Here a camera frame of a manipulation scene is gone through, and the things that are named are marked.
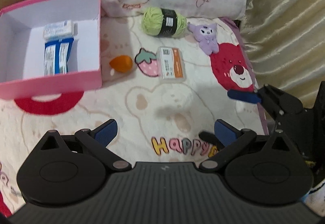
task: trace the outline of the orange label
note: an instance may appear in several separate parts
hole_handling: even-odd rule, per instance
[[[183,78],[183,69],[179,49],[173,48],[175,78]]]

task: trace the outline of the red bear print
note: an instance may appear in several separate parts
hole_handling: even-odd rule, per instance
[[[253,92],[253,81],[240,46],[219,44],[219,52],[210,55],[214,76],[227,91],[230,89]]]
[[[0,213],[4,215],[5,217],[10,217],[11,216],[11,211],[7,207],[7,205],[3,201],[3,196],[0,192]]]

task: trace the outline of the green yarn ball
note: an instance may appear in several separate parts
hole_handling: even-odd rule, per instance
[[[187,27],[186,18],[181,14],[177,13],[177,29],[173,37],[177,37],[181,35],[184,29]],[[163,13],[161,8],[150,7],[147,8],[145,13],[143,14],[141,28],[144,33],[157,36],[160,33],[161,25],[163,24]]]

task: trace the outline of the orange makeup sponge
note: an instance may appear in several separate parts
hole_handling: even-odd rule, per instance
[[[132,69],[133,60],[128,55],[120,55],[109,62],[109,65],[118,72],[126,73]]]

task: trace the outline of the printed letter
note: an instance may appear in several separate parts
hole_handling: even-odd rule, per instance
[[[193,140],[193,149],[191,155],[194,156],[196,151],[201,148],[201,142],[198,139]]]
[[[211,158],[212,156],[214,156],[216,153],[218,152],[217,146],[212,146],[208,157]]]
[[[157,140],[155,137],[151,138],[151,143],[152,143],[152,147],[155,150],[156,154],[158,156],[161,155],[161,151],[160,149],[162,149],[165,153],[169,153],[169,150],[167,148],[167,144],[166,144],[166,140],[165,138],[161,137],[160,138],[160,144],[158,144]]]
[[[179,139],[177,139],[177,138],[172,138],[169,140],[169,147],[170,147],[170,149],[175,150],[176,152],[179,152],[179,153],[183,152],[180,142],[179,142]]]
[[[209,148],[210,148],[210,144],[204,141],[204,142],[202,143],[201,156],[206,155],[206,154],[208,153],[208,151],[209,151]]]
[[[183,144],[183,154],[187,154],[187,151],[191,149],[192,142],[188,138],[182,139],[182,144]]]

